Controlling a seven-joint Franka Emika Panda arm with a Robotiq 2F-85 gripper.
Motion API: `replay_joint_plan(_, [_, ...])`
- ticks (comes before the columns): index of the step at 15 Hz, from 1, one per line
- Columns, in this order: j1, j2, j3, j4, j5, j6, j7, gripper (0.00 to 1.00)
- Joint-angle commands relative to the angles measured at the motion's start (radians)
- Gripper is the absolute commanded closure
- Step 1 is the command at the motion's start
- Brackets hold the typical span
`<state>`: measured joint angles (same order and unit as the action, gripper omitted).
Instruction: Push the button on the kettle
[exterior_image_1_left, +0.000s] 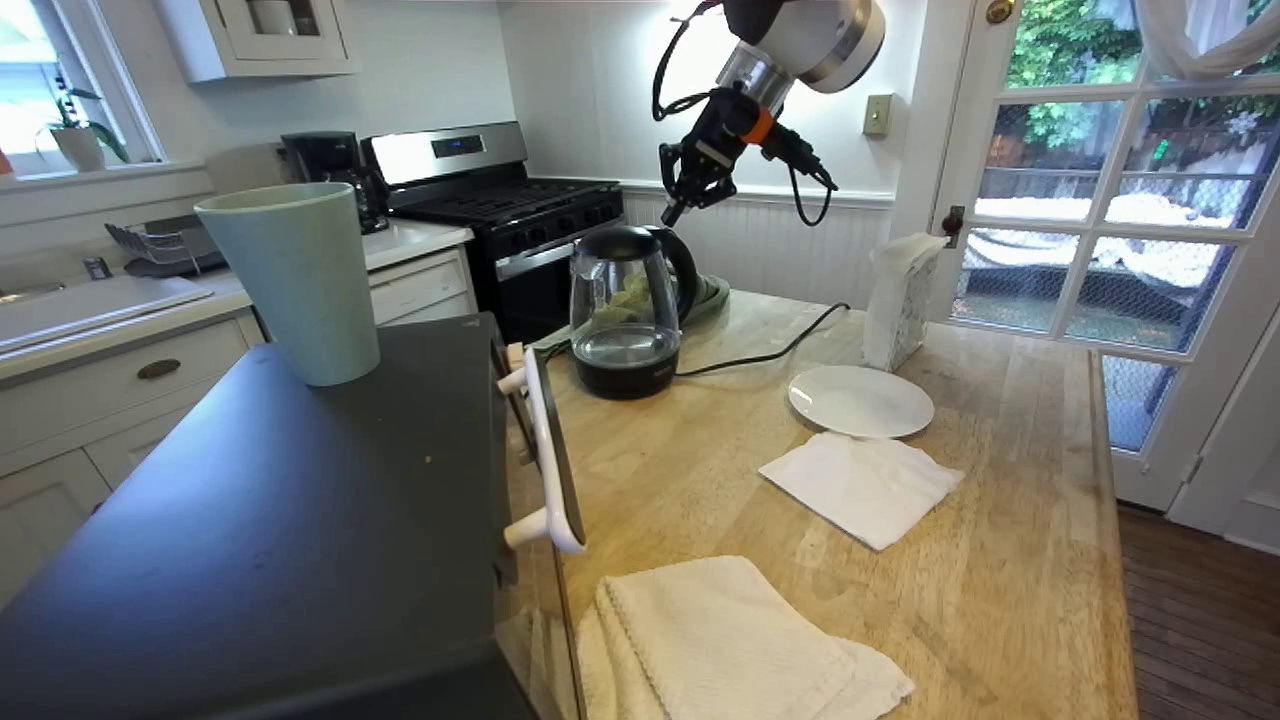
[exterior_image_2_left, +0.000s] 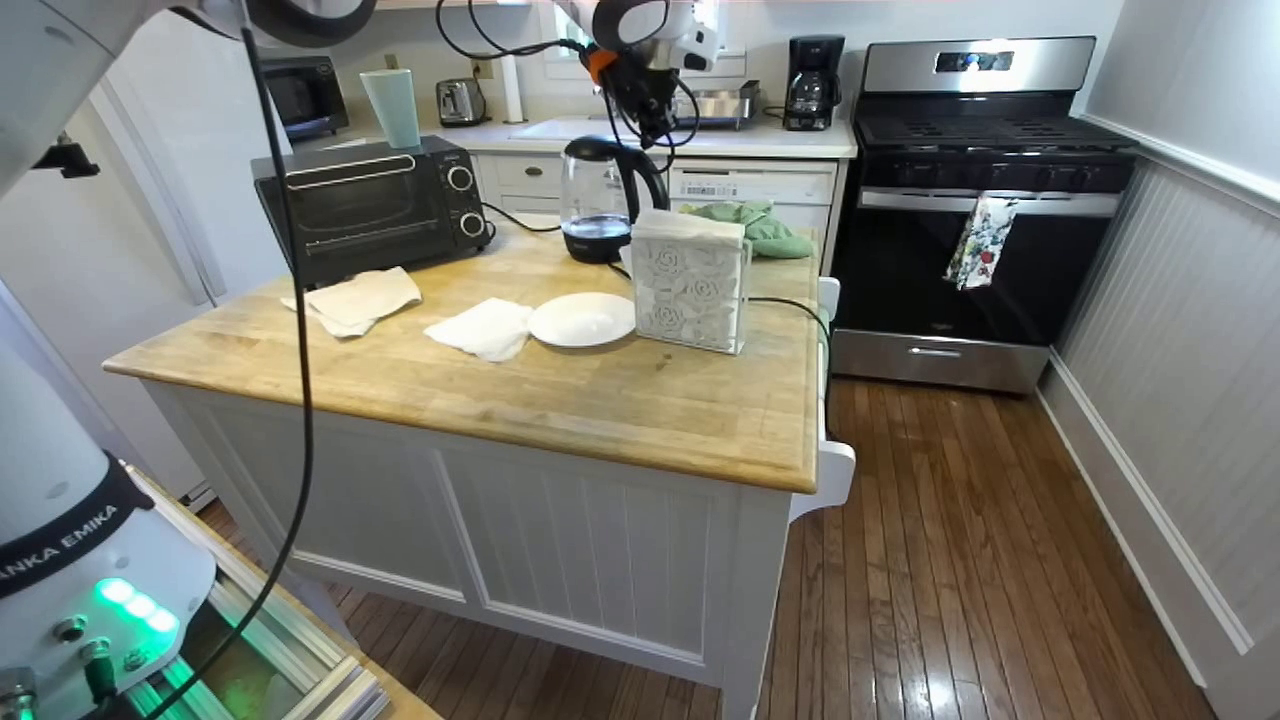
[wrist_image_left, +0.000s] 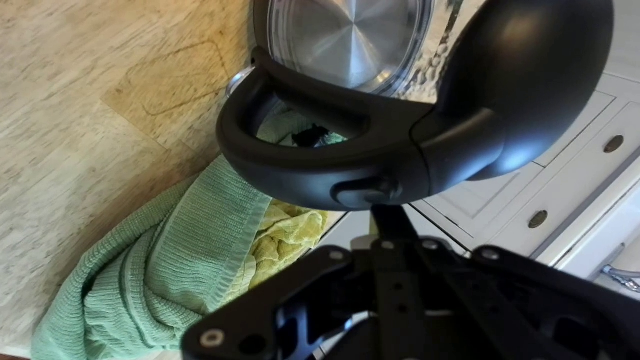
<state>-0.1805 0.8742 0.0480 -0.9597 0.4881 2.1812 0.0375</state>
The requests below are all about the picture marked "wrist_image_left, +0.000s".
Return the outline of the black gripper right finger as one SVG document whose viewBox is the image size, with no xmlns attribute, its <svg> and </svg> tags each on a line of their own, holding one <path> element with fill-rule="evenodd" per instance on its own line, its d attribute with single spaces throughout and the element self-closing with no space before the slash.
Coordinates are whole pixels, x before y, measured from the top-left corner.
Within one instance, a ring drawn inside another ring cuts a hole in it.
<svg viewBox="0 0 640 360">
<path fill-rule="evenodd" d="M 515 251 L 471 262 L 552 351 L 552 360 L 640 360 L 640 302 Z"/>
</svg>

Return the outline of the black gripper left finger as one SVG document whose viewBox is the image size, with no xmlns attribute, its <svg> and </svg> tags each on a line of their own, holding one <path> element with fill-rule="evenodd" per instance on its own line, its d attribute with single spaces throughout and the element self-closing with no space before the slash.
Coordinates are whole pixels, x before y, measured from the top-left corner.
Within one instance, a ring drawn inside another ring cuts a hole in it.
<svg viewBox="0 0 640 360">
<path fill-rule="evenodd" d="M 192 324 L 180 341 L 183 360 L 308 360 L 350 320 L 337 289 L 350 266 L 344 248 L 311 251 Z"/>
</svg>

